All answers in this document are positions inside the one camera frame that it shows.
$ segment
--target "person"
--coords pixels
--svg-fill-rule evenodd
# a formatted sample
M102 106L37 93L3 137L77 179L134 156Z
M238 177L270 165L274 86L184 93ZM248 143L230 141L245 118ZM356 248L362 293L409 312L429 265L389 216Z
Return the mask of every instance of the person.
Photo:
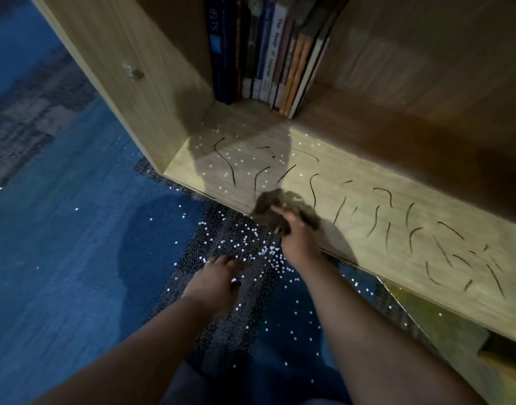
M282 239L305 281L325 337L355 405L483 405L448 364L381 316L323 258L313 230L289 210ZM39 398L36 404L158 404L204 328L234 309L243 264L210 258L180 299L136 333Z

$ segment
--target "person's left arm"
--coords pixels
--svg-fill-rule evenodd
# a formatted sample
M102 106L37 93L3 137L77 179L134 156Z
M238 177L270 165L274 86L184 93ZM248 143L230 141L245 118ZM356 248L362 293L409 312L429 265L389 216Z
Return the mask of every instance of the person's left arm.
M179 300L35 404L158 404L204 328L234 308L243 264L211 258Z

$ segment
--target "row of books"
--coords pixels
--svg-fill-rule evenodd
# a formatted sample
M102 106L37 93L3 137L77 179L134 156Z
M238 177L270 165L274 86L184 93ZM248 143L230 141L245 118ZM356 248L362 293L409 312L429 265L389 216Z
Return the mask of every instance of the row of books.
M349 0L205 0L215 99L301 109Z

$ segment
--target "wooden cabinet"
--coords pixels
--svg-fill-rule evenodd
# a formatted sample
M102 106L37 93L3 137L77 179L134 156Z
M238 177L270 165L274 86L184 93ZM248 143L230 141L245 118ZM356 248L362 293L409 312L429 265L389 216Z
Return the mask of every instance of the wooden cabinet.
M214 102L202 0L33 1L160 174L291 190L324 250L516 340L516 0L351 0L294 121Z

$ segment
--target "blue book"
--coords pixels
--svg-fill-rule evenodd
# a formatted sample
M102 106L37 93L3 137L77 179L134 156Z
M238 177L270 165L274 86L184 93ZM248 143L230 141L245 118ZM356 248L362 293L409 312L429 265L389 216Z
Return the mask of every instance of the blue book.
M269 37L271 36L271 25L273 22L273 13L275 12L275 3L277 0L267 0L263 10L263 26L262 37L260 40L260 53L256 54L258 60L258 68L253 82L253 98L260 98L260 90L262 88L263 71L265 68L265 56L269 46Z
M236 0L221 0L222 95L226 105L236 100L235 35Z
M213 92L215 99L224 102L223 88L223 61L221 39L221 14L219 0L204 0L206 5L207 33L209 34L209 54L211 69L213 70Z

